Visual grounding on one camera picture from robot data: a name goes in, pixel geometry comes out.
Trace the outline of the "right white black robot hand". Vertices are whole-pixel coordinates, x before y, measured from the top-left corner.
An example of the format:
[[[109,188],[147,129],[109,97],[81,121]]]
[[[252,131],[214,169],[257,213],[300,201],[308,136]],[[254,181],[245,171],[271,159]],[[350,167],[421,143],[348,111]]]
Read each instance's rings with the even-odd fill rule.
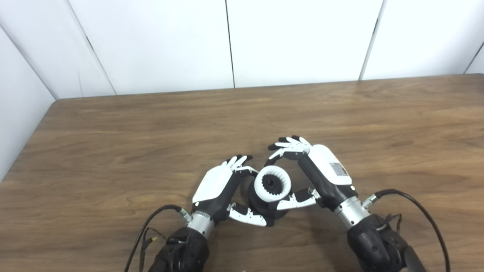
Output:
[[[303,137],[280,137],[278,142],[268,146],[274,153],[266,160],[265,166],[274,165],[285,157],[298,162],[299,167],[313,184],[313,187],[284,196],[276,204],[270,204],[274,210],[288,210],[314,204],[332,212],[358,193],[352,188],[352,178],[331,152],[321,144],[310,144]]]

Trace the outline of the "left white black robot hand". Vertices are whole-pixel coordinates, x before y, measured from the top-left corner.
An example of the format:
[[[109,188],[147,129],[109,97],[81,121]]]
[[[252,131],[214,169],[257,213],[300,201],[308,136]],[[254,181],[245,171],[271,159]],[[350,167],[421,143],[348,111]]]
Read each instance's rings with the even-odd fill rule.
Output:
[[[232,202],[232,198],[246,177],[259,173],[245,163],[251,155],[236,155],[206,172],[192,197],[192,212],[208,217],[215,226],[232,218],[245,224],[273,227],[274,220],[261,215],[246,205]]]

